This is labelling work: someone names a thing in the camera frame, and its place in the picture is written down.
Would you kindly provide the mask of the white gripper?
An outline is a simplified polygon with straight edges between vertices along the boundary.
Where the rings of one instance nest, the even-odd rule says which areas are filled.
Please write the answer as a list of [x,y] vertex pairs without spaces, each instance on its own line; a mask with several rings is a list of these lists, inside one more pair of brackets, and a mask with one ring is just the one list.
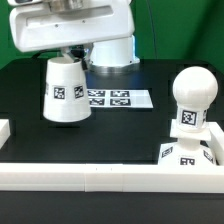
[[131,0],[8,0],[10,28],[21,52],[62,48],[71,63],[84,57],[70,46],[130,37]]

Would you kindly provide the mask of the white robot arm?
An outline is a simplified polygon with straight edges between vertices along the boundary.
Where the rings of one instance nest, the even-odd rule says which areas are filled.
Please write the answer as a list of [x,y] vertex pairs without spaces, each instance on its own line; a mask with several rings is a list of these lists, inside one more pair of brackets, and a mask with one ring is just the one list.
[[74,59],[87,50],[87,67],[101,74],[134,69],[132,0],[7,0],[12,38],[22,52],[59,49]]

